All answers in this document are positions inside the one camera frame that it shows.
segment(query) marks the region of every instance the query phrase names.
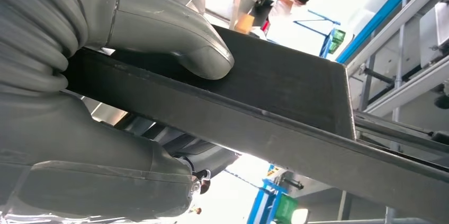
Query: blue stand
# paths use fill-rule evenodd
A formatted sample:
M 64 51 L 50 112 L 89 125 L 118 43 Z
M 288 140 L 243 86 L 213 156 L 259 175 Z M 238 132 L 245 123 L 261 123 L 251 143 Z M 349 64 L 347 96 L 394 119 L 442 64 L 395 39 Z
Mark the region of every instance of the blue stand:
M 264 186 L 259 188 L 253 207 L 249 214 L 248 224 L 270 224 L 274 219 L 282 194 L 287 190 L 263 179 Z
M 296 21 L 293 21 L 293 23 L 295 23 L 297 25 L 300 25 L 302 27 L 305 27 L 305 28 L 309 29 L 310 31 L 316 32 L 316 33 L 318 33 L 318 34 L 320 34 L 320 35 L 325 37 L 323 45 L 321 47 L 321 51 L 320 51 L 319 57 L 326 58 L 327 55 L 329 54 L 329 49 L 330 49 L 330 45 L 332 44 L 332 39 L 334 38 L 335 26 L 336 25 L 340 25 L 340 22 L 331 20 L 328 17 L 325 17 L 325 16 L 323 16 L 321 14 L 318 14 L 316 12 L 313 12 L 311 10 L 308 10 L 308 11 L 310 13 L 312 13 L 313 15 L 319 16 L 321 19 L 317 19 L 317 20 L 296 20 Z M 325 34 L 325 33 L 317 31 L 317 30 L 315 30 L 315 29 L 313 29 L 311 27 L 308 27 L 307 25 L 304 25 L 304 24 L 301 23 L 301 22 L 310 22 L 310 21 L 329 21 L 329 22 L 332 22 L 334 27 L 332 27 L 332 30 L 330 31 L 329 34 Z

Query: metal pipe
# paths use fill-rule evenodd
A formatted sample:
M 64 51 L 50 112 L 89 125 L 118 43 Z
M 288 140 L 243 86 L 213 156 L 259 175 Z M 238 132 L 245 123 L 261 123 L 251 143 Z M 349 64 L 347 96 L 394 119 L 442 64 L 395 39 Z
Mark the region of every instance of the metal pipe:
M 407 6 L 407 0 L 402 0 L 402 9 Z M 405 24 L 401 25 L 399 29 L 399 55 L 398 55 L 398 64 L 396 70 L 396 80 L 394 81 L 394 88 L 399 89 L 402 85 L 402 60 L 404 57 L 404 31 Z M 399 112 L 401 107 L 396 107 L 393 110 L 393 122 L 399 122 Z M 393 151 L 399 151 L 400 145 L 395 141 L 390 142 L 390 149 Z M 385 224 L 393 224 L 393 220 L 396 217 L 396 209 L 387 207 L 385 210 Z
M 358 68 L 372 54 L 374 54 L 385 42 L 388 41 L 401 27 L 409 21 L 429 0 L 411 0 L 407 6 L 401 10 L 370 42 L 366 47 L 352 60 L 348 67 L 348 75 L 353 75 Z
M 383 224 L 384 219 L 372 220 L 333 220 L 333 221 L 314 221 L 308 224 Z M 394 219 L 392 224 L 431 224 L 430 222 L 418 218 L 400 218 Z

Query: person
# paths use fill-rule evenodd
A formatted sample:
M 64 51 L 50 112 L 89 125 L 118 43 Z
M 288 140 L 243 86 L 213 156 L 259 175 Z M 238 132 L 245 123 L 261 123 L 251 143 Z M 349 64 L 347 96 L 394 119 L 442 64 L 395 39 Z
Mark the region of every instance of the person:
M 268 14 L 268 21 L 274 19 L 283 19 L 292 14 L 292 10 L 302 7 L 307 4 L 309 0 L 276 0 L 273 7 Z

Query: metal frame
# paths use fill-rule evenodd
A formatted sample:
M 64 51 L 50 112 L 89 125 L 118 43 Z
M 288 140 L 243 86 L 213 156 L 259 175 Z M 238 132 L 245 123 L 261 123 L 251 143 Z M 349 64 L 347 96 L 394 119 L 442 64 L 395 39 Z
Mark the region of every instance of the metal frame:
M 388 121 L 367 113 L 354 111 L 354 122 L 358 131 L 408 145 L 440 156 L 449 156 L 449 146 L 432 141 L 427 131 L 417 131 L 401 123 Z
M 321 14 L 319 14 L 317 12 L 311 11 L 311 10 L 308 10 L 308 12 L 312 13 L 313 15 L 319 16 L 322 19 L 317 19 L 317 20 L 296 20 L 296 21 L 293 21 L 293 23 L 295 23 L 295 24 L 297 24 L 299 26 L 302 26 L 302 27 L 304 27 L 306 29 L 309 29 L 309 30 L 311 30 L 311 31 L 313 31 L 315 33 L 318 33 L 318 34 L 320 34 L 320 35 L 325 37 L 323 45 L 322 45 L 321 50 L 320 50 L 319 57 L 326 58 L 328 53 L 329 53 L 329 49 L 330 49 L 330 45 L 332 43 L 332 39 L 334 39 L 335 27 L 332 28 L 332 30 L 330 31 L 329 34 L 326 34 L 326 33 L 322 33 L 320 31 L 317 31 L 317 30 L 315 30 L 315 29 L 313 29 L 311 27 L 308 27 L 307 25 L 304 25 L 304 24 L 302 24 L 300 22 L 330 21 L 330 22 L 332 22 L 333 26 L 340 25 L 340 22 L 334 21 L 334 20 L 332 20 L 332 19 L 330 19 L 330 18 L 328 18 L 326 16 L 323 16 L 323 15 L 321 15 Z
M 418 217 L 449 222 L 446 168 L 373 149 L 93 51 L 79 51 L 65 75 L 76 93 Z
M 387 0 L 387 2 L 385 2 L 385 4 L 379 9 L 379 11 L 375 14 L 375 16 L 369 21 L 369 23 L 363 28 L 363 30 L 357 35 L 357 37 L 352 41 L 351 44 L 349 44 L 349 46 L 340 54 L 340 56 L 337 57 L 336 61 L 337 62 L 341 62 L 341 63 L 345 63 L 354 53 L 355 51 L 370 37 L 371 32 L 373 32 L 377 27 L 379 27 L 381 25 L 381 23 L 394 11 L 394 9 L 401 3 L 402 0 Z M 424 6 L 425 3 L 427 3 L 429 0 L 425 0 L 423 1 L 422 5 L 417 5 L 417 9 L 414 12 L 410 12 L 410 17 L 406 20 L 404 20 L 403 23 L 399 23 L 397 25 L 397 28 L 395 30 L 392 30 L 391 35 L 393 35 L 401 25 L 403 25 L 404 23 L 406 23 L 413 15 L 416 14 L 416 12 L 418 12 L 419 9 L 421 9 L 422 6 Z M 390 24 L 387 25 L 384 29 L 389 29 Z M 383 37 L 384 33 L 381 32 L 379 34 L 379 37 Z M 384 44 L 387 40 L 389 39 L 389 37 L 385 36 L 385 38 L 383 40 L 375 40 L 372 41 L 372 45 L 375 48 L 372 48 L 370 50 L 370 54 L 369 55 L 365 55 L 363 58 L 358 58 L 359 56 L 361 56 L 360 54 L 357 55 L 357 58 L 355 58 L 354 60 L 357 59 L 357 62 L 354 63 L 353 65 L 350 65 L 350 71 L 349 71 L 349 75 L 352 75 L 357 68 L 364 63 L 371 54 L 373 54 L 374 52 L 377 51 L 377 49 L 380 48 L 380 46 L 382 44 Z
M 429 0 L 410 0 L 407 6 L 404 7 L 380 32 L 376 37 L 366 45 L 358 53 L 358 55 L 348 64 L 348 74 L 352 75 L 357 72 L 359 66 L 364 63 L 373 53 L 375 53 L 384 43 L 386 43 L 401 27 L 401 25 L 407 23 Z M 353 49 L 360 47 L 362 42 L 356 45 L 353 41 Z M 349 58 L 350 51 L 347 48 L 344 52 L 345 55 L 341 55 L 337 61 L 343 62 L 343 57 Z
M 449 56 L 424 70 L 409 82 L 403 84 L 399 89 L 377 100 L 365 112 L 378 116 L 386 115 L 395 107 L 408 103 L 448 78 Z

